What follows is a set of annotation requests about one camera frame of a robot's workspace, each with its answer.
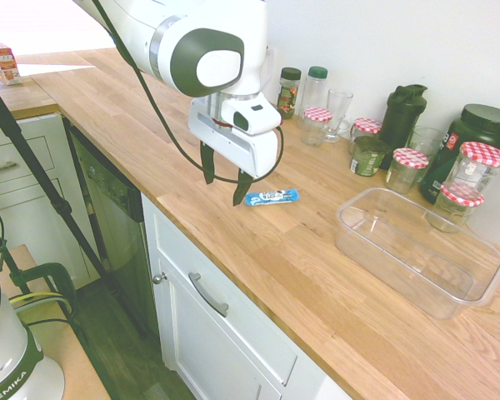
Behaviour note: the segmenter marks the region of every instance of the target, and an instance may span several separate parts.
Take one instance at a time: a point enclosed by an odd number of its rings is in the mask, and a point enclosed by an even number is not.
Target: milk carton
[[[11,48],[2,43],[0,43],[0,80],[6,85],[23,82]]]

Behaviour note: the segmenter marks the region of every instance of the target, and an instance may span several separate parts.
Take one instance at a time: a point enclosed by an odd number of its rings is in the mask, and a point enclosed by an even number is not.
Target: spice jar
[[[462,182],[455,182],[452,186],[441,185],[441,192],[437,195],[433,212],[426,219],[434,228],[445,233],[455,233],[458,227],[464,225],[475,207],[483,203],[483,195]]]
[[[361,136],[374,136],[377,138],[381,128],[382,124],[378,121],[374,121],[370,118],[357,118],[353,122],[350,131],[350,146],[348,148],[350,154],[353,154],[353,150],[356,147],[356,143],[354,143],[356,138]]]
[[[400,147],[392,152],[391,167],[385,177],[385,186],[396,193],[408,193],[417,176],[429,164],[428,157],[412,148]]]
[[[360,136],[354,140],[350,170],[362,177],[372,177],[391,148],[374,136]]]
[[[332,114],[326,108],[308,108],[302,121],[302,142],[315,147],[322,145],[324,142],[324,129],[332,117]]]
[[[453,183],[462,183],[481,193],[499,170],[500,149],[482,142],[465,142],[444,184],[450,188]]]
[[[282,68],[280,93],[277,95],[277,110],[283,119],[289,119],[294,114],[301,76],[302,71],[299,69],[290,67]]]

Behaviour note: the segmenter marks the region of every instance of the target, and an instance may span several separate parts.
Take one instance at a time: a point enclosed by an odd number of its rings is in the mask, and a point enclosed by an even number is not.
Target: red checkered jar lid
[[[483,203],[483,195],[462,182],[454,182],[450,187],[441,185],[441,193],[454,203],[464,207],[477,207]]]
[[[428,164],[428,157],[412,148],[401,147],[392,152],[392,157],[406,167],[422,169]]]
[[[379,133],[382,128],[382,124],[378,121],[374,121],[370,118],[356,118],[353,122],[353,126],[362,132],[366,133]]]
[[[320,107],[308,107],[303,115],[312,121],[318,121],[320,123],[325,123],[333,118],[333,115],[326,108]]]
[[[480,164],[500,167],[500,149],[481,142],[465,142],[459,151]]]

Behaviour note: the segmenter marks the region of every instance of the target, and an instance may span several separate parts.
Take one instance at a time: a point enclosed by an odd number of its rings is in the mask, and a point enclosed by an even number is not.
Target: blue candy bar wrapper
[[[247,206],[264,206],[267,204],[292,203],[300,198],[297,189],[276,190],[274,192],[248,193],[244,198]]]

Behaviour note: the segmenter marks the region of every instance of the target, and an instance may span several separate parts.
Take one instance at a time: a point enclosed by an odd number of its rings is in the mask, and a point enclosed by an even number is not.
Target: green lid
[[[285,67],[282,68],[282,78],[290,81],[299,81],[302,76],[302,71],[296,68]]]
[[[328,77],[328,70],[324,67],[310,67],[307,75],[312,78],[326,79]]]
[[[400,113],[420,115],[426,109],[427,101],[423,97],[426,89],[423,85],[398,86],[389,95],[387,105]]]
[[[461,113],[461,119],[476,129],[489,133],[500,133],[500,109],[483,106],[482,104],[467,104]]]
[[[374,136],[359,136],[353,142],[362,152],[389,154],[392,151],[385,142]]]

